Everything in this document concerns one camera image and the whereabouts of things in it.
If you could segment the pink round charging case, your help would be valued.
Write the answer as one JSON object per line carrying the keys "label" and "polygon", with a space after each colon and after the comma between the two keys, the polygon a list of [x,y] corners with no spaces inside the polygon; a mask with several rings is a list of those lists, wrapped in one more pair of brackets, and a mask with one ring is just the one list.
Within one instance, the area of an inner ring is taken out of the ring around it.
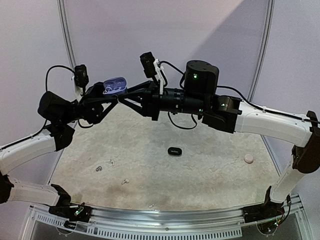
{"label": "pink round charging case", "polygon": [[249,153],[245,154],[243,159],[247,164],[252,164],[254,162],[254,156]]}

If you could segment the blue-grey oval charging case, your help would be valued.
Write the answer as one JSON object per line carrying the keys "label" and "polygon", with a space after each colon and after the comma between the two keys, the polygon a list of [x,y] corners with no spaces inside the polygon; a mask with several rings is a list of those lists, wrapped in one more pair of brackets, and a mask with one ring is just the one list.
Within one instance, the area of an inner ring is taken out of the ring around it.
{"label": "blue-grey oval charging case", "polygon": [[104,95],[122,95],[127,92],[127,81],[124,77],[114,77],[103,82]]}

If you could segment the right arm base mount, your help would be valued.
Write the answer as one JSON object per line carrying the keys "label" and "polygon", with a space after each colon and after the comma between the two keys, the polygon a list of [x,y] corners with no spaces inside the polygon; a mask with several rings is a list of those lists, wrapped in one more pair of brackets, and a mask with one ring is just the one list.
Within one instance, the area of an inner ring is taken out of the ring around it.
{"label": "right arm base mount", "polygon": [[274,203],[266,200],[264,203],[250,205],[242,208],[244,222],[252,223],[281,216],[278,222],[283,222],[289,214],[285,215],[284,203]]}

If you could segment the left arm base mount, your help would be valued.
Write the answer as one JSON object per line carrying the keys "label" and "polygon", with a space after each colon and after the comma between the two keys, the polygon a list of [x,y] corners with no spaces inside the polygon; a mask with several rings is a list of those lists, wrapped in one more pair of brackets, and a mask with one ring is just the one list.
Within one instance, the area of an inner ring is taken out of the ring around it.
{"label": "left arm base mount", "polygon": [[52,215],[68,219],[70,222],[88,223],[93,208],[82,204],[71,204],[62,206],[50,206],[48,212]]}

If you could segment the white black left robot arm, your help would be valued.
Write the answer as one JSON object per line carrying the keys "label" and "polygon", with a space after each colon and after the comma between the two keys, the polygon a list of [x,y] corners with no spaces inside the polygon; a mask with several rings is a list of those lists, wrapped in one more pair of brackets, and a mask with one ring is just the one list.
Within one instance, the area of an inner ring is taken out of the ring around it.
{"label": "white black left robot arm", "polygon": [[99,124],[116,106],[119,94],[96,83],[80,98],[68,101],[51,91],[45,92],[37,112],[48,122],[36,133],[0,148],[0,202],[21,201],[54,206],[63,216],[74,213],[74,205],[60,186],[24,182],[9,176],[15,168],[40,156],[68,147],[75,133],[70,123],[80,119]]}

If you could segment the black earbud charging case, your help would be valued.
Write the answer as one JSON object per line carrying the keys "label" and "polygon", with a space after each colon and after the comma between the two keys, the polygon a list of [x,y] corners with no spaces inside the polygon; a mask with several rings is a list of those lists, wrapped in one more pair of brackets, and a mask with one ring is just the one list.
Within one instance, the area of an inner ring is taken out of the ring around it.
{"label": "black earbud charging case", "polygon": [[170,156],[181,156],[182,155],[182,149],[179,148],[179,147],[169,147],[168,150],[167,150],[168,154]]}

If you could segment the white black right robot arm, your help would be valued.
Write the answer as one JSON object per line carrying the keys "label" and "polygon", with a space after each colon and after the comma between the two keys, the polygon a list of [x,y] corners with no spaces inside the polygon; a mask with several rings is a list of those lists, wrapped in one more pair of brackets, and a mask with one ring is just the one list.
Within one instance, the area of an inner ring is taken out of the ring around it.
{"label": "white black right robot arm", "polygon": [[180,88],[165,87],[161,61],[147,60],[142,66],[148,81],[119,97],[140,115],[155,121],[162,111],[192,114],[218,131],[258,134],[293,144],[289,165],[258,208],[262,218],[274,214],[298,182],[319,169],[320,123],[313,111],[293,114],[255,105],[243,95],[217,95],[219,69],[202,60],[187,62]]}

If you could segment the purple silver earbud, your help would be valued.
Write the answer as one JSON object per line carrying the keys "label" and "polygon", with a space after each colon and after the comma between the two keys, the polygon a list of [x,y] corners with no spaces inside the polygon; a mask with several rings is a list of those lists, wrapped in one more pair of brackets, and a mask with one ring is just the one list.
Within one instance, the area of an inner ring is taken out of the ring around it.
{"label": "purple silver earbud", "polygon": [[96,170],[97,172],[100,172],[100,171],[102,171],[102,167],[101,167],[101,166],[98,166],[95,170]]}

